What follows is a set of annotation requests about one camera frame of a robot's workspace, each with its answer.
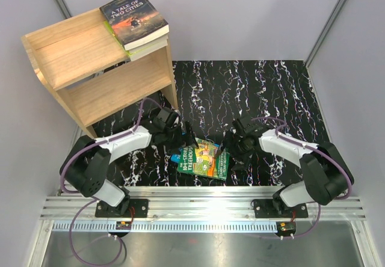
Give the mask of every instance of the metal extrusion frame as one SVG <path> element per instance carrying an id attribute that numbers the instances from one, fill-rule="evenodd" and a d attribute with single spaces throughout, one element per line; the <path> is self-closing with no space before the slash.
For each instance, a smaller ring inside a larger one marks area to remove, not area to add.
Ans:
<path id="1" fill-rule="evenodd" d="M 130 187 L 132 198 L 149 199 L 147 218 L 135 219 L 132 232 L 152 233 L 275 233 L 282 218 L 255 219 L 252 199 L 271 198 L 281 187 Z M 41 214 L 41 227 L 29 267 L 41 267 L 52 232 L 66 232 L 80 207 L 90 202 L 81 195 L 48 197 Z M 129 218 L 95 218 L 96 204 L 80 214 L 74 232 L 116 232 L 117 221 Z M 313 221 L 318 212 L 316 203 L 307 204 Z M 347 221 L 352 225 L 357 245 L 366 267 L 381 263 L 367 226 L 358 197 L 332 201 L 322 206 L 321 221 Z"/>

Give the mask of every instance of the wooden shelf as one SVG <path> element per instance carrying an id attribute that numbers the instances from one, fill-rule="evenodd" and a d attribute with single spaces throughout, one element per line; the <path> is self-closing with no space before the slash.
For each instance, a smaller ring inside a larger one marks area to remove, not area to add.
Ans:
<path id="1" fill-rule="evenodd" d="M 26 35 L 54 90 L 128 59 L 123 48 L 106 30 L 104 21 L 100 11 L 93 10 L 43 29 L 47 37 L 52 38 L 43 43 L 41 30 Z M 70 36 L 66 35 L 68 29 L 73 30 Z"/>
<path id="2" fill-rule="evenodd" d="M 170 76 L 145 56 L 70 89 L 69 95 L 80 120 L 90 126 L 170 84 Z"/>
<path id="3" fill-rule="evenodd" d="M 178 109 L 169 42 L 137 61 L 80 82 L 128 58 L 104 21 L 95 9 L 22 37 L 40 82 L 90 137 L 96 137 L 93 123 L 159 90 Z"/>

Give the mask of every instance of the book title text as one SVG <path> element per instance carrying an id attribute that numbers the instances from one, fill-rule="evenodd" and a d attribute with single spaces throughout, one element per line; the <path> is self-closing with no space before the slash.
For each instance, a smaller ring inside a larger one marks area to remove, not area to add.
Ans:
<path id="1" fill-rule="evenodd" d="M 143 5 L 143 2 L 138 1 L 138 0 L 133 1 L 130 4 L 122 5 L 121 7 L 117 8 L 116 10 L 113 10 L 111 12 L 111 18 L 113 19 L 115 17 L 122 16 L 125 13 L 129 13 L 130 11 L 132 11 L 132 10 L 136 9 L 137 7 L 140 7 L 142 5 Z"/>

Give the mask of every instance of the wooden shelf top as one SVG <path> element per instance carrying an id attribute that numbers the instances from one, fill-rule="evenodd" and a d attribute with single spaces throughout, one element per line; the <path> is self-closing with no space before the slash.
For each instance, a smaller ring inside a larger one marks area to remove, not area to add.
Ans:
<path id="1" fill-rule="evenodd" d="M 54 90 L 128 58 L 104 21 L 102 13 L 95 9 L 25 36 L 45 80 Z"/>
<path id="2" fill-rule="evenodd" d="M 170 84 L 170 75 L 147 55 L 69 89 L 69 95 L 80 120 L 90 126 Z"/>

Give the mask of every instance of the book title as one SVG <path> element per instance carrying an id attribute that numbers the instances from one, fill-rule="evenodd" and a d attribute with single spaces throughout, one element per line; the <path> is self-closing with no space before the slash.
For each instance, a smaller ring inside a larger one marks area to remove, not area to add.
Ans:
<path id="1" fill-rule="evenodd" d="M 183 161 L 187 164 L 183 164 L 183 170 L 192 170 L 194 168 L 194 149 L 192 147 L 183 149 Z"/>
<path id="2" fill-rule="evenodd" d="M 219 156 L 218 177 L 224 176 L 224 172 L 226 171 L 226 167 L 227 167 L 226 163 L 227 163 L 226 152 L 224 152 Z"/>
<path id="3" fill-rule="evenodd" d="M 115 17 L 122 16 L 125 13 L 129 13 L 130 11 L 133 11 L 134 9 L 140 7 L 141 5 L 143 5 L 143 2 L 139 0 L 135 0 L 130 4 L 122 5 L 121 7 L 111 12 L 111 18 L 114 19 Z"/>

